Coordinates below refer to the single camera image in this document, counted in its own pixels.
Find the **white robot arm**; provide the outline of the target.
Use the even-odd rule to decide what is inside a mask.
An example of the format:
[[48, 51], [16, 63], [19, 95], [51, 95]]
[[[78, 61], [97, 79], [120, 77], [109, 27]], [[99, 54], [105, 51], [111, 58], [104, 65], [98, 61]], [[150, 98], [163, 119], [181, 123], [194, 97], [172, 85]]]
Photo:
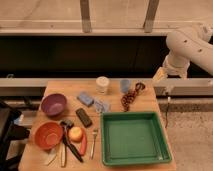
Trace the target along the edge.
[[169, 76], [186, 79], [190, 63], [213, 75], [213, 45], [209, 43], [211, 36], [212, 30], [206, 24], [182, 27], [168, 33], [166, 45], [169, 53], [153, 76], [153, 81], [159, 82]]

